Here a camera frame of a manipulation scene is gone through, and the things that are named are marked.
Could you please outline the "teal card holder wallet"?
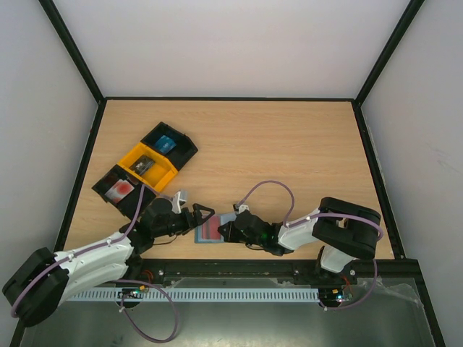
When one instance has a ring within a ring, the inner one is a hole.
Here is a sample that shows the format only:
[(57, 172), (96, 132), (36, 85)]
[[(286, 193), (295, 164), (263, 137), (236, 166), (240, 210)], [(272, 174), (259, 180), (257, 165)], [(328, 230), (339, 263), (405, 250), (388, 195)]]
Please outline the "teal card holder wallet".
[(203, 225), (195, 229), (196, 244), (217, 244), (224, 243), (223, 236), (218, 228), (236, 219), (235, 213), (224, 213), (212, 216)]

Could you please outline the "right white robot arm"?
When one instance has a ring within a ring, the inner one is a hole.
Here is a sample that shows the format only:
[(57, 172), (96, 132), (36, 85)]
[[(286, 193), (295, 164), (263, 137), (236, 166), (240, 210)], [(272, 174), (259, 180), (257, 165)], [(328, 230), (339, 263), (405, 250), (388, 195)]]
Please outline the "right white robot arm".
[(268, 223), (244, 210), (218, 232), (225, 242), (257, 246), (274, 256), (322, 241), (326, 245), (315, 274), (324, 283), (333, 282), (353, 260), (374, 259), (383, 237), (380, 213), (333, 197), (324, 197), (314, 211), (288, 223)]

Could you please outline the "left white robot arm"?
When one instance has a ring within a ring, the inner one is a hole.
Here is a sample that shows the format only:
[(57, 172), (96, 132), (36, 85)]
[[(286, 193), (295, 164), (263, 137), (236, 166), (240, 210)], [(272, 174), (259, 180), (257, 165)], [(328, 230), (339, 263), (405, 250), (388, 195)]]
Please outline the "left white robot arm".
[(105, 239), (69, 251), (34, 251), (5, 283), (2, 293), (11, 315), (25, 327), (50, 317), (67, 299), (102, 283), (135, 276), (142, 253), (162, 236), (185, 235), (203, 225), (214, 209), (194, 204), (175, 210), (156, 198), (133, 219)]

